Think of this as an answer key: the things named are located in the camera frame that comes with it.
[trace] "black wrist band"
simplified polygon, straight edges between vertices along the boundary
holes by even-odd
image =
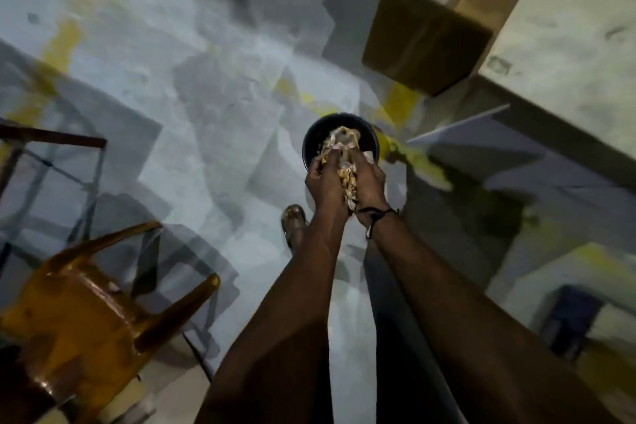
[[[399,215],[399,211],[395,211],[393,208],[389,208],[388,210],[379,210],[379,209],[374,208],[372,206],[369,206],[368,208],[363,208],[361,210],[358,210],[358,211],[356,211],[356,213],[370,213],[371,214],[371,224],[366,229],[366,234],[364,235],[366,237],[366,239],[371,239],[371,233],[373,232],[373,226],[378,221],[383,219],[386,215],[388,215],[389,213],[395,213],[396,215]]]

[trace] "bowl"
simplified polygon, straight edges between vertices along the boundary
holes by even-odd
[[[360,131],[358,144],[361,151],[371,151],[377,163],[380,158],[380,144],[371,124],[360,116],[347,112],[338,112],[321,117],[313,123],[303,140],[303,162],[308,170],[312,160],[320,154],[322,143],[329,137],[331,131],[345,126],[350,130]]]

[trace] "brown chair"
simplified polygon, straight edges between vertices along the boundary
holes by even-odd
[[[75,396],[76,424],[94,422],[220,285],[210,275],[152,315],[90,261],[97,251],[160,226],[144,223],[59,252],[34,273],[0,320],[0,331],[20,346],[31,381],[57,404]],[[11,423],[12,417],[2,421]]]

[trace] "foot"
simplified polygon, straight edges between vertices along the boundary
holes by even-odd
[[[291,252],[294,253],[298,250],[307,228],[305,211],[299,204],[290,204],[282,212],[281,224],[287,244],[291,248]]]

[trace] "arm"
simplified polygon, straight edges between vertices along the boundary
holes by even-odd
[[[360,154],[355,165],[360,207],[387,209],[383,172]],[[366,227],[367,218],[358,215]],[[617,423],[534,334],[445,264],[397,215],[378,221],[372,237],[471,424]]]
[[[327,318],[336,258],[348,211],[338,155],[306,184],[316,212],[305,236],[217,373],[196,424],[309,421],[319,360],[328,345]]]

